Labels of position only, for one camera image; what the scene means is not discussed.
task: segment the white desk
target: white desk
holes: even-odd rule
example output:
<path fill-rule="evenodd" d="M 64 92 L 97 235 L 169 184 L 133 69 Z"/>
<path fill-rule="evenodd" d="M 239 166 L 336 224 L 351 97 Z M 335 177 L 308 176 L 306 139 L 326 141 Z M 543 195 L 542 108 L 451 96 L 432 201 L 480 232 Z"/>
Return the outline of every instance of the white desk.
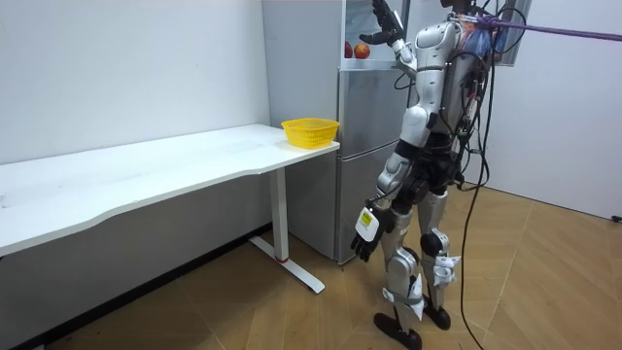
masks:
<path fill-rule="evenodd" d="M 338 148 L 300 149 L 283 130 L 253 124 L 0 165 L 0 257 L 176 195 L 270 172 L 275 247 L 251 241 L 319 293 L 324 284 L 288 259 L 284 167 Z"/>

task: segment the red apple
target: red apple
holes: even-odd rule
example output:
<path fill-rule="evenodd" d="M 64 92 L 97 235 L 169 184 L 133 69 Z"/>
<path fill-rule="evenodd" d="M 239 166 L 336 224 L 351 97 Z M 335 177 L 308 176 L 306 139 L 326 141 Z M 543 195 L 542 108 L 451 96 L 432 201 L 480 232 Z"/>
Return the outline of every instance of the red apple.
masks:
<path fill-rule="evenodd" d="M 343 55 L 346 58 L 352 58 L 352 46 L 348 42 L 346 42 L 346 45 L 344 47 L 344 54 Z"/>
<path fill-rule="evenodd" d="M 369 57 L 369 45 L 366 43 L 358 43 L 354 47 L 354 56 L 359 59 L 366 59 Z"/>

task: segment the refrigerator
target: refrigerator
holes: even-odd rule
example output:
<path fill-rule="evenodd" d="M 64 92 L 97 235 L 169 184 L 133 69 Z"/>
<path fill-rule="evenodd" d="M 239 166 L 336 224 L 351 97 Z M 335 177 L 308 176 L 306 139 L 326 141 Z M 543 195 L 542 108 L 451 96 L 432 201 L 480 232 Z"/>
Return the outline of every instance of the refrigerator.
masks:
<path fill-rule="evenodd" d="M 340 123 L 337 152 L 286 168 L 288 228 L 345 263 L 354 257 L 358 215 L 399 138 L 408 89 L 394 89 L 401 72 L 386 45 L 369 59 L 344 58 L 345 41 L 354 46 L 358 33 L 379 29 L 370 1 L 263 1 L 263 20 L 272 125 Z"/>

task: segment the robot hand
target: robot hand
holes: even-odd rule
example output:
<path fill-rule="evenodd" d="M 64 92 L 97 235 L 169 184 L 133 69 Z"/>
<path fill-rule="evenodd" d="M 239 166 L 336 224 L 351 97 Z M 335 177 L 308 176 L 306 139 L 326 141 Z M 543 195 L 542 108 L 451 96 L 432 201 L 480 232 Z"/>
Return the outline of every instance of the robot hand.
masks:
<path fill-rule="evenodd" d="M 394 220 L 390 218 L 391 211 L 381 210 L 368 201 L 357 221 L 357 235 L 352 240 L 350 248 L 364 262 L 378 247 L 378 242 L 385 232 L 393 230 Z"/>
<path fill-rule="evenodd" d="M 391 11 L 385 0 L 373 0 L 373 13 L 378 18 L 381 32 L 366 35 L 360 38 L 370 45 L 388 44 L 391 46 L 395 41 L 404 39 L 404 28 L 396 11 Z"/>

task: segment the floor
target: floor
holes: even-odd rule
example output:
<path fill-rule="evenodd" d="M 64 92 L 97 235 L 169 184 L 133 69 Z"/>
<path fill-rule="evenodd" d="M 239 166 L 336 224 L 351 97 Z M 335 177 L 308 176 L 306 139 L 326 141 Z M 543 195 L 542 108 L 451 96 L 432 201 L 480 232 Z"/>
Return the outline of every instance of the floor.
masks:
<path fill-rule="evenodd" d="M 453 255 L 459 255 L 470 196 L 450 193 L 441 229 L 452 239 Z M 380 294 L 380 251 L 369 263 L 337 266 L 291 241 L 293 259 L 327 286 L 318 296 L 246 244 L 49 349 L 402 349 L 371 321 L 375 312 L 391 312 Z M 418 241 L 417 231 L 407 236 L 416 250 Z M 465 263 L 466 315 L 486 349 L 622 347 L 622 225 L 485 190 Z M 424 349 L 476 348 L 460 318 L 459 297 L 459 283 L 452 284 L 450 331 L 427 318 L 415 325 Z"/>

